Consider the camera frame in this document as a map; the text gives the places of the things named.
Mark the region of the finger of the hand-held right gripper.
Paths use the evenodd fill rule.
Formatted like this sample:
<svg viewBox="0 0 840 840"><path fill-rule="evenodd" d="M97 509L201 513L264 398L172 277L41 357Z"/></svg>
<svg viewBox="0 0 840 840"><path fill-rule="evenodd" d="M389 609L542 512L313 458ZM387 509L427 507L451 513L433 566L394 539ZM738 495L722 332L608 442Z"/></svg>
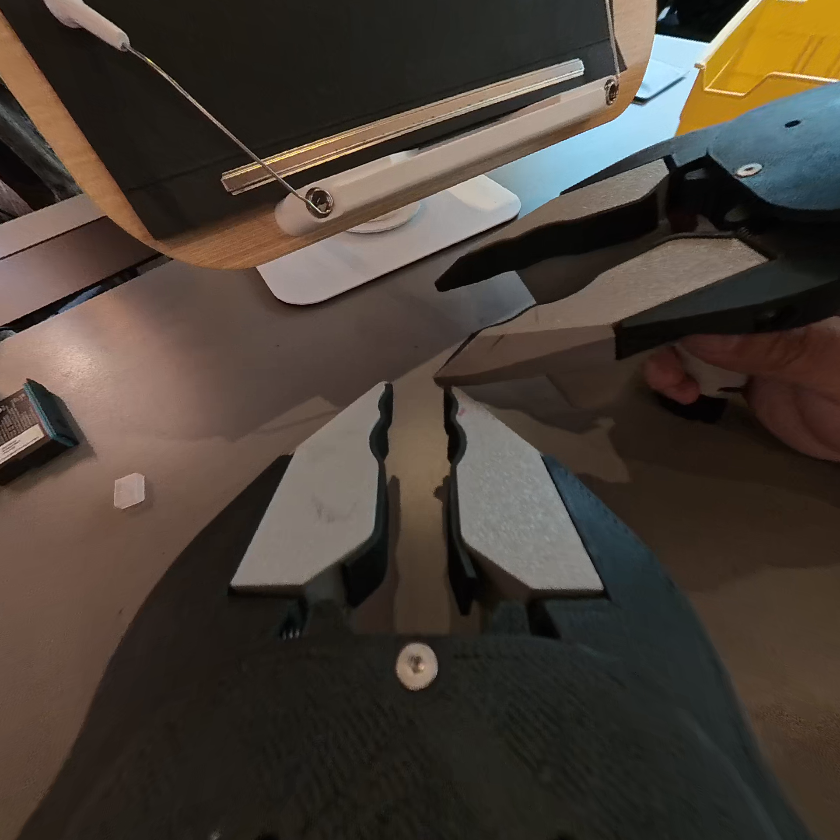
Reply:
<svg viewBox="0 0 840 840"><path fill-rule="evenodd" d="M669 167L657 158L582 185L472 248L435 281L438 291L513 272L535 293L572 293L638 254L666 228Z"/></svg>
<svg viewBox="0 0 840 840"><path fill-rule="evenodd" d="M639 362L616 358L619 322L767 261L736 238L672 238L568 297L478 331L435 381L464 388L546 376L558 389L622 389Z"/></svg>

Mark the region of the black board on white stand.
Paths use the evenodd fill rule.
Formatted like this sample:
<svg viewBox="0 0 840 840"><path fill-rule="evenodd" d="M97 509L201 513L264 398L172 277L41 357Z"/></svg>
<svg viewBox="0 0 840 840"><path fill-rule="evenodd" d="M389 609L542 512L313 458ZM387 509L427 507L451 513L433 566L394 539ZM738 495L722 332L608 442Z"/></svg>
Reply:
<svg viewBox="0 0 840 840"><path fill-rule="evenodd" d="M138 59L2 1L2 82L79 188L192 266L259 268L321 302L515 218L496 168L634 98L656 2L92 1L295 190L317 219Z"/></svg>

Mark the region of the white paper sheet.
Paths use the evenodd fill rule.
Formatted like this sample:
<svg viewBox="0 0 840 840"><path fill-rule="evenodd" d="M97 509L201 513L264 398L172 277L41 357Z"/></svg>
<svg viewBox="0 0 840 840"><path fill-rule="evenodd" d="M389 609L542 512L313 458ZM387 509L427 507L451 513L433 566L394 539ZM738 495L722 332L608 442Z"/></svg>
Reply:
<svg viewBox="0 0 840 840"><path fill-rule="evenodd" d="M652 57L647 63L643 81L634 97L637 104L646 104L675 88L689 91L697 77L694 61L661 60Z"/></svg>

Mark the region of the black battery pack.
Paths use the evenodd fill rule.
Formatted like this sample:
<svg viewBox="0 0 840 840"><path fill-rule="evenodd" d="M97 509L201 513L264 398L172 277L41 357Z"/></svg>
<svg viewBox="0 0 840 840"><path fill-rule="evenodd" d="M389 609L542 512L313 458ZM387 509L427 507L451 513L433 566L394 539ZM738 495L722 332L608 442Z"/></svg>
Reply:
<svg viewBox="0 0 840 840"><path fill-rule="evenodd" d="M71 416L60 399L27 379L1 400L1 485L48 464L79 445Z"/></svg>

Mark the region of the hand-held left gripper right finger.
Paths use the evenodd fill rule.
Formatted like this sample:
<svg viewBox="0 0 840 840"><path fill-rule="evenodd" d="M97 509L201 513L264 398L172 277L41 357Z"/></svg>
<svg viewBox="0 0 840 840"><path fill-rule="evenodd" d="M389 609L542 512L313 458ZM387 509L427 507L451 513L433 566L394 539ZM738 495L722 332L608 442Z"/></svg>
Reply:
<svg viewBox="0 0 840 840"><path fill-rule="evenodd" d="M545 457L462 391L444 391L448 578L458 612L600 597L605 587Z"/></svg>

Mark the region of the person's right hand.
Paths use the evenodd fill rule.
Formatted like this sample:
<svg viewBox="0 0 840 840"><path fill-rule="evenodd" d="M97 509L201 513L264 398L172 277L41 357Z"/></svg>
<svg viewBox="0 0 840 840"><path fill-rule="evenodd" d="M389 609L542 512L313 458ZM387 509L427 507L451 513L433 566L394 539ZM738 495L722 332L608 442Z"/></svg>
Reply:
<svg viewBox="0 0 840 840"><path fill-rule="evenodd" d="M744 335L692 335L679 347L748 378L745 399L764 428L803 455L839 461L839 318Z"/></svg>

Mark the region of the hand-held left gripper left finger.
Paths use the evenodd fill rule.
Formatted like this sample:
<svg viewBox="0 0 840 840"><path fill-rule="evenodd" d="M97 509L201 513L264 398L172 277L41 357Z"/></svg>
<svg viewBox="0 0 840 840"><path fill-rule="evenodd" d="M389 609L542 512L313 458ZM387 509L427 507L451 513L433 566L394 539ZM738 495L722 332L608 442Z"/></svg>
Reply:
<svg viewBox="0 0 840 840"><path fill-rule="evenodd" d="M296 448L230 581L233 594L355 608L381 586L392 419L393 387L382 382Z"/></svg>

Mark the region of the yellow plastic bin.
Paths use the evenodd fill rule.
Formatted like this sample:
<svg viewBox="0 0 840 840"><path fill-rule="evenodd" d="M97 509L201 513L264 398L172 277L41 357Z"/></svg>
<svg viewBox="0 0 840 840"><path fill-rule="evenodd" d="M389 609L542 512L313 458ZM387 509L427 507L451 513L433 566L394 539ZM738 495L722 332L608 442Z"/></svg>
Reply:
<svg viewBox="0 0 840 840"><path fill-rule="evenodd" d="M838 81L839 2L747 2L695 67L677 136Z"/></svg>

